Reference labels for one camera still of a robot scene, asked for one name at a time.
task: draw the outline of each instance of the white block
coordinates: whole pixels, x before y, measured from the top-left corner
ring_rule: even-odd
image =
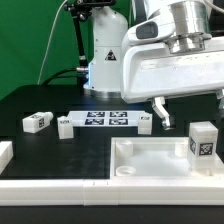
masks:
[[[188,162],[192,169],[214,169],[218,129],[210,122],[190,124]]]
[[[143,113],[138,120],[138,134],[151,135],[152,134],[152,114]]]
[[[133,155],[133,142],[130,140],[122,140],[116,142],[116,156],[128,158]]]
[[[74,138],[72,122],[65,116],[58,118],[58,133],[60,139]]]
[[[49,126],[52,119],[53,114],[51,112],[37,112],[23,119],[23,131],[36,133]]]
[[[10,141],[0,142],[0,174],[8,165],[12,157],[13,157],[12,142]]]

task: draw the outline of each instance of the white robot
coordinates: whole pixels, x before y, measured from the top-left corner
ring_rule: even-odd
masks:
[[[137,25],[110,9],[113,0],[79,0],[93,18],[94,58],[87,94],[121,95],[127,103],[152,101],[164,129],[174,125],[166,98],[216,92],[223,97],[224,37],[212,38],[208,0],[132,0]]]

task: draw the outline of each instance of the white cover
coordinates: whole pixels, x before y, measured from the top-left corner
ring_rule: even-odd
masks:
[[[184,55],[171,55],[164,43],[130,48],[123,61],[122,98],[134,103],[224,88],[224,37],[205,45],[204,51]]]

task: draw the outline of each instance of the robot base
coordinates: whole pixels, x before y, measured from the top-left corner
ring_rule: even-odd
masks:
[[[88,96],[99,97],[104,99],[121,98],[120,91],[114,91],[114,92],[98,91],[98,90],[92,89],[88,85],[84,85],[83,88],[84,88],[84,94]]]

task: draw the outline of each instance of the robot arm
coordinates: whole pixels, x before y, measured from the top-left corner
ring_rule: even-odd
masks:
[[[165,98],[224,88],[224,38],[211,39],[203,0],[144,0],[148,20],[123,41],[121,95],[127,103],[152,101],[165,129],[173,119]]]

